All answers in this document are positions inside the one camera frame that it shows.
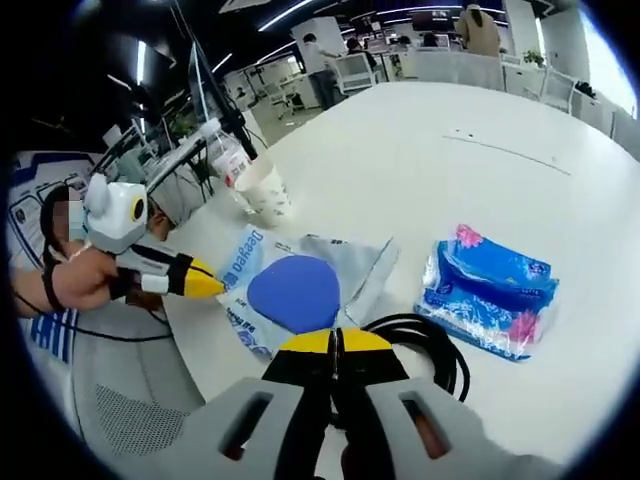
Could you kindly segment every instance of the white tabletop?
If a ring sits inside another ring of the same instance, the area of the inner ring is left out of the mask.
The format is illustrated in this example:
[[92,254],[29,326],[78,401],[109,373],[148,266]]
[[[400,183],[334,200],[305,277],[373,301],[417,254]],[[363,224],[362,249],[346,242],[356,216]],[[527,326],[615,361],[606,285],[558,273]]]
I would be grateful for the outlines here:
[[[410,311],[432,242],[458,223],[549,262],[559,314],[533,357],[515,364],[458,340],[471,369],[466,405],[516,453],[568,463],[600,430],[640,357],[640,165],[608,137],[542,104],[448,84],[385,83],[268,150],[296,217],[276,231],[362,242],[393,236],[386,284]],[[174,246],[216,267],[240,228],[213,200]],[[214,299],[167,298],[175,339],[206,400],[261,364]],[[428,371],[403,357],[413,376]]]

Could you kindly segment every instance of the potted plant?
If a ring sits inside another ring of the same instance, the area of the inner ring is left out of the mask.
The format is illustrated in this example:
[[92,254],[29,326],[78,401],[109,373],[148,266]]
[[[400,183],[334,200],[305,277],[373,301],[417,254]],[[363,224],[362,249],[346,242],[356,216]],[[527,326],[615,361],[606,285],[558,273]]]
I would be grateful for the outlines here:
[[544,67],[544,57],[537,50],[527,50],[524,54],[524,63],[535,63],[539,68]]

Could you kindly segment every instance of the wrist strap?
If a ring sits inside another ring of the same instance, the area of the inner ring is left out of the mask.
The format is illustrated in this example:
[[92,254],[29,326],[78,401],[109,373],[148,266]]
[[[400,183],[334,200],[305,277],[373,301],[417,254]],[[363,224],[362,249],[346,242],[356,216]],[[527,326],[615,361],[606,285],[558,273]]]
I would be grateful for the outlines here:
[[66,309],[62,306],[60,300],[58,300],[56,292],[53,289],[53,269],[56,267],[56,265],[57,264],[46,265],[44,267],[44,273],[42,274],[42,283],[44,284],[44,293],[46,293],[47,295],[47,301],[55,311],[61,312]]

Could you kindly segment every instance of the pink flower print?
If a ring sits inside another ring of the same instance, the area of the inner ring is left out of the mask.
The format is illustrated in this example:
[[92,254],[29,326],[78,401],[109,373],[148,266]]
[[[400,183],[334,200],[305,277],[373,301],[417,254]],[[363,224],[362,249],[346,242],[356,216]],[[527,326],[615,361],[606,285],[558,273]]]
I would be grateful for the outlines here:
[[537,323],[538,315],[527,310],[516,317],[511,323],[507,334],[514,342],[526,343],[533,341]]
[[482,235],[473,230],[469,225],[458,225],[456,238],[460,240],[462,248],[477,247],[482,243]]

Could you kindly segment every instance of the white pillar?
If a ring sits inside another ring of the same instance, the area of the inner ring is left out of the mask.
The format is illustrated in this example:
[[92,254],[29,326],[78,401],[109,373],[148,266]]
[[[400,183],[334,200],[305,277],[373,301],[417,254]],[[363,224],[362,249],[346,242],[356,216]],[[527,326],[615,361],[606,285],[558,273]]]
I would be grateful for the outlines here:
[[551,66],[589,82],[589,52],[580,10],[571,8],[545,18],[542,32]]
[[529,2],[524,0],[504,0],[515,55],[521,57],[528,50],[540,51],[535,15]]

